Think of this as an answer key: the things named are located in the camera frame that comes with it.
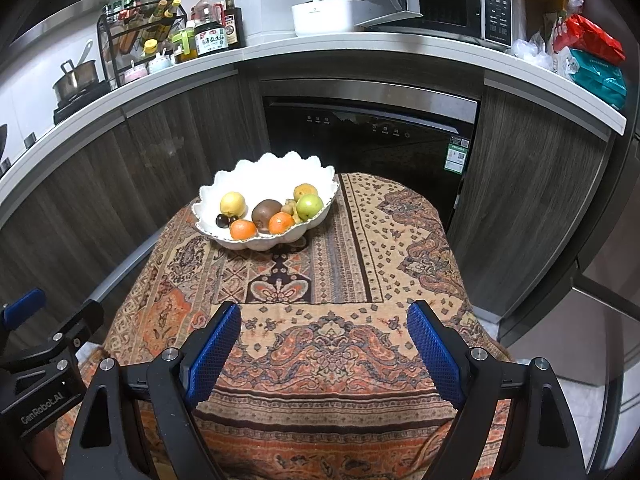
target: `stove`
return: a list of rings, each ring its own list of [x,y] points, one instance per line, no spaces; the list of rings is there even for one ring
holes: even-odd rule
[[[109,82],[101,81],[85,88],[72,99],[60,101],[58,103],[58,108],[53,111],[53,123],[60,124],[65,119],[75,114],[78,110],[84,108],[90,103],[93,103],[103,95],[107,95],[110,91],[111,86],[109,85]]]

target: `blue gripper pad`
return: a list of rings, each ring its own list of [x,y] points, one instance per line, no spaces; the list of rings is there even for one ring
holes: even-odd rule
[[[242,318],[240,308],[233,304],[213,331],[202,351],[189,370],[189,381],[184,402],[195,408],[199,402],[209,399],[213,386],[240,334]]]
[[[409,307],[406,326],[438,394],[459,409],[466,397],[460,387],[458,365],[424,312],[415,303]]]
[[[34,288],[2,311],[2,324],[7,330],[15,330],[39,311],[46,301],[44,292]]]

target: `patterned tablecloth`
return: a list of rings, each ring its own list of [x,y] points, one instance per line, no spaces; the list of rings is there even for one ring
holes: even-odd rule
[[[232,478],[419,479],[455,410],[436,393],[406,330],[426,300],[471,346],[504,351],[471,313],[436,210],[399,184],[351,173],[326,221],[288,246],[233,252],[201,236],[190,206],[167,224],[116,314],[104,351],[123,365],[180,346],[224,300],[242,332],[207,402],[195,412]],[[508,403],[500,402],[476,477],[491,472]],[[62,454],[77,413],[60,419]],[[145,431],[168,460],[150,405]]]

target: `kiwi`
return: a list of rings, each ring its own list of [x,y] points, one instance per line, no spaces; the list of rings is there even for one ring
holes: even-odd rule
[[[269,234],[269,220],[273,215],[279,213],[282,204],[277,200],[268,198],[260,202],[254,210],[251,211],[251,221],[258,228],[259,233]]]

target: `saucepan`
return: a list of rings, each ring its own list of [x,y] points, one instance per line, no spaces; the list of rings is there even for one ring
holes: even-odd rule
[[[74,66],[70,59],[67,59],[60,65],[65,75],[58,79],[55,85],[53,85],[58,102],[70,101],[82,90],[98,82],[95,59],[84,61],[93,43],[91,40],[87,42],[78,65]]]

